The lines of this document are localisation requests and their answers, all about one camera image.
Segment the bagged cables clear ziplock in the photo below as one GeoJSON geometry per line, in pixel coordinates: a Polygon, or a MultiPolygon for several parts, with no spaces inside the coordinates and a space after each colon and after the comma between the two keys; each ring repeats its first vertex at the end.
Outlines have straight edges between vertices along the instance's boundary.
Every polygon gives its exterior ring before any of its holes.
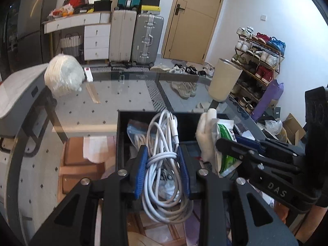
{"type": "Polygon", "coordinates": [[[141,146],[146,146],[148,149],[148,158],[152,157],[156,134],[150,131],[148,135],[147,123],[130,119],[127,125],[127,135],[137,151],[139,151],[141,146]]]}

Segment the green white packet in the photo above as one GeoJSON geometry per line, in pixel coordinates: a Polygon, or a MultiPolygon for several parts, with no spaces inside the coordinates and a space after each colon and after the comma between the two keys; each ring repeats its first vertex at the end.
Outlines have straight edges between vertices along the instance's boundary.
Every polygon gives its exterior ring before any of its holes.
{"type": "Polygon", "coordinates": [[[228,119],[213,119],[211,137],[215,150],[215,172],[220,178],[228,176],[241,161],[230,155],[231,146],[237,142],[233,132],[234,121],[228,119]]]}

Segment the cardboard box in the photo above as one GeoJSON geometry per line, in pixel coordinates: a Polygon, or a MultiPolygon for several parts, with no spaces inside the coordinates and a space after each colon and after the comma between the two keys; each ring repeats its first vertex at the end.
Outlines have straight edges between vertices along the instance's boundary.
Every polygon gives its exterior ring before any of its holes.
{"type": "Polygon", "coordinates": [[[277,135],[278,140],[283,143],[298,146],[306,132],[297,119],[289,113],[284,121],[279,120],[278,123],[282,125],[281,131],[277,135]]]}

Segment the purple yoga mat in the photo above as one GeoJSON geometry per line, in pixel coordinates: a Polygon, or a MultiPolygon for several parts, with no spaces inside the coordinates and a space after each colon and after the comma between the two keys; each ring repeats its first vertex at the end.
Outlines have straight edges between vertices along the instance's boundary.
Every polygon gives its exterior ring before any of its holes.
{"type": "Polygon", "coordinates": [[[284,92],[284,83],[279,83],[276,79],[270,82],[262,98],[251,113],[251,118],[256,122],[270,106],[273,100],[278,101],[284,92]]]}

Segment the black storage box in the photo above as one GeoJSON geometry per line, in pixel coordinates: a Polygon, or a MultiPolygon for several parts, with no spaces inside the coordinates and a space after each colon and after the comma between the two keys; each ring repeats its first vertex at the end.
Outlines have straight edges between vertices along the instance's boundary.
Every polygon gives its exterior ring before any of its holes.
{"type": "Polygon", "coordinates": [[[143,191],[139,199],[145,213],[157,222],[179,222],[183,217],[189,216],[193,209],[193,203],[183,193],[178,149],[189,141],[198,145],[196,129],[200,116],[199,113],[172,113],[166,109],[158,113],[118,113],[118,168],[127,168],[130,160],[127,151],[134,147],[127,135],[130,119],[147,123],[148,135],[150,131],[156,134],[153,155],[147,160],[143,191]]]}

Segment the shoe rack with shoes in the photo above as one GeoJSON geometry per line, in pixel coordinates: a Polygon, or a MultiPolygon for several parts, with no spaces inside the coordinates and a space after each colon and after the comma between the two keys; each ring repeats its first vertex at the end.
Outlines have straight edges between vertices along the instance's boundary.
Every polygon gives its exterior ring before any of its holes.
{"type": "MultiPolygon", "coordinates": [[[[238,28],[236,34],[238,41],[231,62],[241,67],[242,74],[231,95],[251,116],[267,86],[280,74],[286,43],[276,37],[255,33],[250,26],[238,28]]],[[[273,100],[268,108],[274,108],[277,103],[273,100]]]]}

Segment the wooden door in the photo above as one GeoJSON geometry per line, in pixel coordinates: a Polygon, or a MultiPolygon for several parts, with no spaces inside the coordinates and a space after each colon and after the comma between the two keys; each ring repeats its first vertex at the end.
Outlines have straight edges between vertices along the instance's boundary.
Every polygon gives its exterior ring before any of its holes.
{"type": "Polygon", "coordinates": [[[163,58],[203,64],[217,25],[223,0],[173,0],[163,58]]]}

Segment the silver hard suitcase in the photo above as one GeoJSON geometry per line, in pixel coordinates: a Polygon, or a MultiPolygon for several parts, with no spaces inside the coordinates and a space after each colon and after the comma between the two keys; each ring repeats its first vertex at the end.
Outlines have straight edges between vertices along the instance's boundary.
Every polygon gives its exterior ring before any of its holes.
{"type": "Polygon", "coordinates": [[[152,67],[157,58],[164,18],[140,13],[134,29],[131,62],[133,66],[152,67]]]}

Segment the white drawer desk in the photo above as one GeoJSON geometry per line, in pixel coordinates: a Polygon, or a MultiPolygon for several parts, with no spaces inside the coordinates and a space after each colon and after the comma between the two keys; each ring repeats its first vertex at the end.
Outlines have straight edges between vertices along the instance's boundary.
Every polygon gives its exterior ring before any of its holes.
{"type": "Polygon", "coordinates": [[[44,34],[49,35],[50,56],[54,57],[63,50],[61,39],[76,37],[69,46],[76,45],[80,60],[84,62],[109,59],[109,37],[111,32],[110,11],[81,13],[49,20],[43,24],[44,34]]]}

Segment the beige hard suitcase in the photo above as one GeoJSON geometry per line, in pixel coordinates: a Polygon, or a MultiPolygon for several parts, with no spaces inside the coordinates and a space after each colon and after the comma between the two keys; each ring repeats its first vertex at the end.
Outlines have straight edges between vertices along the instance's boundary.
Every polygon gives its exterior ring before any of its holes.
{"type": "Polygon", "coordinates": [[[109,60],[111,62],[122,63],[131,60],[136,16],[136,11],[113,11],[109,37],[109,60]]]}

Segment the dark grey refrigerator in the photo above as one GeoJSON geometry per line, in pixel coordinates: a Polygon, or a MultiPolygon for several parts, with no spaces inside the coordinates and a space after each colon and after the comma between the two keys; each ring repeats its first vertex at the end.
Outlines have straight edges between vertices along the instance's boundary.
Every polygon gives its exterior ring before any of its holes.
{"type": "Polygon", "coordinates": [[[43,23],[57,0],[16,0],[6,19],[6,47],[11,72],[47,63],[51,59],[49,35],[43,23]]]}

